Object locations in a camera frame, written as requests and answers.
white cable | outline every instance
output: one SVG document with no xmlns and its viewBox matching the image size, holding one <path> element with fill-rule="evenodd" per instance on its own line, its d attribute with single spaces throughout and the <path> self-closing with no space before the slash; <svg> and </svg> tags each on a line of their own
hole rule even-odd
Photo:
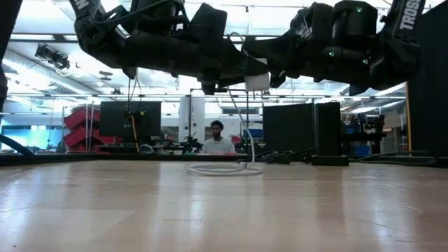
<svg viewBox="0 0 448 252">
<path fill-rule="evenodd" d="M 230 98 L 233 105 L 238 111 L 239 118 L 244 122 L 243 116 L 239 111 L 237 103 L 233 99 L 233 95 L 229 90 Z M 251 163 L 242 162 L 240 164 L 194 164 L 190 165 L 188 170 L 190 172 L 205 175 L 205 176 L 241 176 L 241 175 L 259 175 L 263 170 L 259 167 L 254 167 L 255 164 L 255 146 L 253 145 L 253 138 L 249 127 L 246 128 L 249 139 L 251 140 L 252 161 Z"/>
</svg>

desk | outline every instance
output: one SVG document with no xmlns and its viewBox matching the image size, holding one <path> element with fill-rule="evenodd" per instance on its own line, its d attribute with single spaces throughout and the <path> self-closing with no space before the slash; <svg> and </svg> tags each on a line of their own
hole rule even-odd
<svg viewBox="0 0 448 252">
<path fill-rule="evenodd" d="M 448 170 L 292 164 L 202 177 L 189 164 L 0 169 L 1 249 L 448 251 Z"/>
</svg>

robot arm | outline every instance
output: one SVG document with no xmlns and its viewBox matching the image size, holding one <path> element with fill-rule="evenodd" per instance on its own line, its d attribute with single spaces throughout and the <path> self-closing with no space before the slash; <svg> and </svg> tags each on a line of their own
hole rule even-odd
<svg viewBox="0 0 448 252">
<path fill-rule="evenodd" d="M 216 84 L 225 87 L 267 73 L 265 64 L 223 38 L 227 13 L 205 3 L 191 21 L 183 0 L 133 0 L 130 12 L 118 6 L 107 13 L 100 0 L 70 3 L 81 49 L 130 78 L 135 78 L 137 67 L 192 76 L 212 95 Z"/>
<path fill-rule="evenodd" d="M 267 71 L 273 88 L 303 75 L 349 83 L 356 95 L 406 81 L 419 65 L 415 29 L 424 0 L 395 0 L 378 34 L 378 10 L 368 3 L 313 3 L 298 11 L 283 36 L 245 42 L 250 56 L 223 38 L 227 13 L 205 3 L 189 21 L 183 0 L 133 0 L 130 12 L 119 6 L 108 13 L 100 0 L 70 2 L 80 47 L 89 55 L 130 78 L 137 67 L 196 77 L 210 95 L 215 84 L 242 83 Z M 267 66 L 255 58 L 267 59 Z"/>
<path fill-rule="evenodd" d="M 395 0 L 377 34 L 378 10 L 362 1 L 299 10 L 283 36 L 247 41 L 243 49 L 266 58 L 271 86 L 301 75 L 351 84 L 350 95 L 383 90 L 411 78 L 419 66 L 415 39 L 424 0 Z"/>
</svg>

black monitor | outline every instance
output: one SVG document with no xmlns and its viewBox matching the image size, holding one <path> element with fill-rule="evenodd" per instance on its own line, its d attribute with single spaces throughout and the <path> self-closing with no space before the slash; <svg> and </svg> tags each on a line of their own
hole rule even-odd
<svg viewBox="0 0 448 252">
<path fill-rule="evenodd" d="M 132 121 L 128 111 L 134 115 L 136 134 L 142 142 L 160 138 L 160 101 L 103 101 L 99 119 L 99 135 L 103 137 L 122 137 L 125 141 L 133 139 Z"/>
<path fill-rule="evenodd" d="M 314 148 L 313 105 L 263 107 L 263 141 L 273 151 Z"/>
</svg>

